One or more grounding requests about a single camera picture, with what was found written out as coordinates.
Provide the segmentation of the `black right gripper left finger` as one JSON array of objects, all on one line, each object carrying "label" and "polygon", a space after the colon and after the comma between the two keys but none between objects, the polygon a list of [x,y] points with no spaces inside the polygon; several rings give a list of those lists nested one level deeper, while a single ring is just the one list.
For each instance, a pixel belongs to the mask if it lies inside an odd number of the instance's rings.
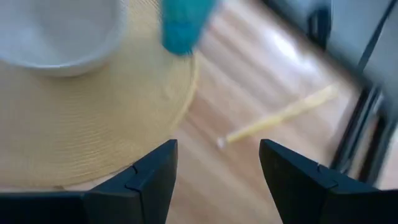
[{"label": "black right gripper left finger", "polygon": [[177,176],[178,142],[154,149],[84,196],[88,223],[165,223]]}]

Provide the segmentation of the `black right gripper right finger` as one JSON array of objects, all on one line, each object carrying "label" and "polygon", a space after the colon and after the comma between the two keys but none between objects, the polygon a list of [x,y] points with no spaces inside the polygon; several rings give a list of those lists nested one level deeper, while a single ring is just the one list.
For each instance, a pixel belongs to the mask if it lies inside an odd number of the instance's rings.
[{"label": "black right gripper right finger", "polygon": [[259,159],[283,223],[361,223],[354,194],[378,191],[270,139]]}]

